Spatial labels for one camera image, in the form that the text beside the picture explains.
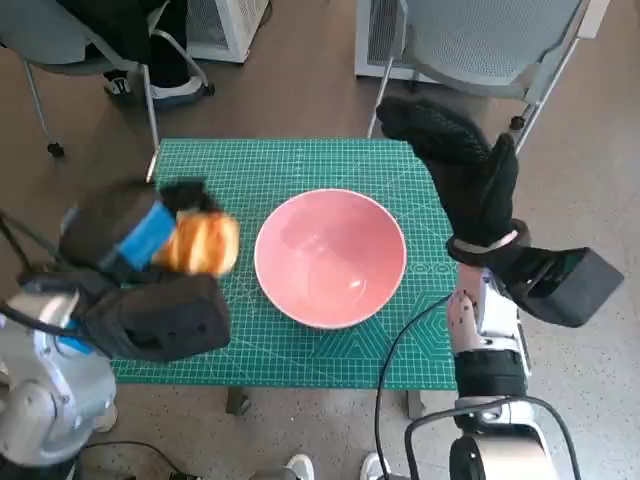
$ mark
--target chair leg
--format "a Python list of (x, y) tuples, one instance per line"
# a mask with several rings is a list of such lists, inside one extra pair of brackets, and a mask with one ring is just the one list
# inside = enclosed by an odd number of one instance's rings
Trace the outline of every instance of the chair leg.
[(64, 149), (60, 146), (60, 144), (56, 141), (56, 139), (51, 134), (49, 127), (47, 126), (47, 122), (44, 118), (44, 112), (42, 111), (42, 103), (40, 103), (40, 95), (38, 95), (38, 88), (36, 87), (36, 82), (33, 79), (33, 72), (31, 71), (31, 65), (25, 59), (22, 59), (22, 65), (24, 66), (24, 71), (27, 75), (27, 82), (29, 83), (29, 89), (31, 90), (31, 96), (33, 97), (33, 103), (36, 106), (36, 113), (38, 114), (38, 120), (40, 121), (40, 127), (42, 128), (42, 132), (44, 136), (47, 138), (47, 151), (54, 157), (59, 158), (64, 156)]
[(420, 78), (420, 72), (417, 68), (413, 69), (411, 79), (406, 83), (409, 93), (416, 93), (418, 91), (418, 79)]
[(156, 119), (156, 110), (153, 107), (153, 97), (151, 96), (151, 78), (149, 77), (149, 66), (142, 66), (142, 75), (144, 77), (144, 96), (147, 101), (147, 113), (149, 114), (149, 125), (151, 126), (151, 137), (153, 138), (154, 152), (158, 151), (160, 141), (158, 139), (158, 121)]
[(167, 42), (169, 42), (171, 46), (175, 48), (176, 51), (182, 56), (182, 58), (184, 58), (185, 61), (191, 66), (193, 71), (196, 72), (198, 77), (200, 77), (205, 88), (209, 90), (210, 88), (209, 79), (207, 78), (206, 73), (204, 73), (204, 70), (200, 68), (200, 66), (193, 60), (193, 58), (191, 58), (191, 55), (189, 55), (187, 51), (184, 48), (182, 48), (182, 45), (180, 45), (175, 38), (173, 38), (164, 30), (158, 30), (157, 28), (153, 32), (151, 32), (151, 35), (157, 35), (159, 37), (164, 38)]
[(367, 138), (371, 138), (373, 134), (373, 127), (376, 125), (376, 120), (378, 117), (376, 116), (376, 109), (380, 102), (382, 102), (382, 98), (384, 97), (384, 91), (387, 89), (387, 83), (389, 83), (389, 75), (391, 75), (391, 68), (393, 67), (393, 61), (395, 58), (393, 55), (389, 55), (389, 61), (387, 62), (387, 66), (384, 69), (384, 75), (382, 77), (382, 81), (380, 82), (380, 89), (378, 90), (378, 97), (376, 98), (376, 105), (373, 107), (373, 115), (371, 116), (371, 121), (369, 122), (369, 128), (367, 129)]
[(562, 58), (562, 61), (558, 65), (558, 68), (553, 73), (553, 77), (551, 78), (551, 81), (549, 82), (549, 85), (547, 86), (547, 89), (545, 90), (544, 95), (542, 96), (542, 99), (540, 100), (540, 102), (538, 102), (536, 105), (527, 106), (524, 113), (522, 114), (521, 118), (524, 121), (524, 124), (522, 127), (522, 131), (518, 134), (516, 138), (516, 154), (520, 153), (520, 149), (522, 149), (522, 146), (524, 145), (524, 142), (527, 140), (527, 137), (531, 133), (531, 130), (533, 129), (533, 126), (538, 120), (538, 117), (540, 116), (542, 109), (546, 105), (547, 100), (549, 100), (549, 96), (551, 95), (551, 92), (556, 86), (556, 83), (558, 83), (558, 80), (560, 79), (560, 76), (562, 75), (562, 72), (564, 71), (565, 67), (569, 63), (569, 60), (571, 59), (573, 52), (575, 52), (576, 47), (578, 46), (579, 40), (580, 39), (576, 37), (574, 38), (573, 42), (571, 42), (571, 45), (565, 52), (564, 57)]

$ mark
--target white sneaker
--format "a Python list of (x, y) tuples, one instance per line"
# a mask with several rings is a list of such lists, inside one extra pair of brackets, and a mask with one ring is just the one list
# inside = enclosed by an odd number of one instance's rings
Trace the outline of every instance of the white sneaker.
[[(384, 459), (384, 466), (387, 467), (387, 473), (391, 473), (391, 468), (386, 458)], [(382, 473), (382, 465), (378, 454), (372, 452), (367, 455), (367, 458), (362, 462), (362, 468), (360, 468), (360, 480), (378, 480)]]
[(126, 77), (118, 77), (113, 80), (105, 78), (103, 88), (118, 103), (131, 104), (135, 102), (131, 85), (129, 85), (129, 80)]
[(98, 433), (110, 432), (118, 421), (118, 408), (112, 403), (103, 415), (93, 419), (93, 431)]
[(192, 103), (202, 97), (204, 84), (200, 77), (191, 77), (189, 81), (177, 87), (156, 87), (151, 85), (151, 98), (156, 107), (174, 107)]
[(307, 455), (298, 454), (291, 457), (287, 463), (287, 468), (293, 470), (300, 480), (314, 480), (313, 463)]

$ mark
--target chair backrest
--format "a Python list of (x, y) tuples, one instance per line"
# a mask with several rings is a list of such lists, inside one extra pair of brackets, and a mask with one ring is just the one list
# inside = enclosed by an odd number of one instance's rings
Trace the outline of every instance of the chair backrest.
[(49, 65), (83, 61), (90, 43), (80, 22), (55, 0), (0, 0), (0, 42)]
[(455, 82), (508, 86), (560, 47), (582, 1), (408, 0), (408, 47)]

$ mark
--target green cutting mat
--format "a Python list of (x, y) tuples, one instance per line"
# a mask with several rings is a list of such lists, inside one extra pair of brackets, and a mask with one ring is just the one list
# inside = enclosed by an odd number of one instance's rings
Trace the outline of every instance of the green cutting mat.
[[(155, 178), (205, 177), (242, 227), (241, 254), (222, 289), (232, 315), (224, 350), (171, 364), (114, 362), (118, 381), (278, 387), (375, 388), (391, 342), (414, 315), (452, 291), (449, 224), (429, 175), (404, 143), (388, 140), (165, 140)], [(267, 216), (315, 188), (355, 190), (374, 198), (404, 231), (407, 271), (393, 299), (366, 322), (342, 331), (304, 327), (273, 307), (253, 268), (253, 248)], [(388, 388), (454, 389), (444, 308), (398, 348)]]

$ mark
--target croissant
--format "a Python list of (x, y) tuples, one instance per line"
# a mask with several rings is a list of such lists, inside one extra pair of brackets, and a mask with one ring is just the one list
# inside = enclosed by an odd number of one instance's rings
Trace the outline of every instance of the croissant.
[(222, 212), (182, 213), (152, 262), (178, 272), (219, 277), (231, 271), (239, 247), (240, 226), (233, 217)]

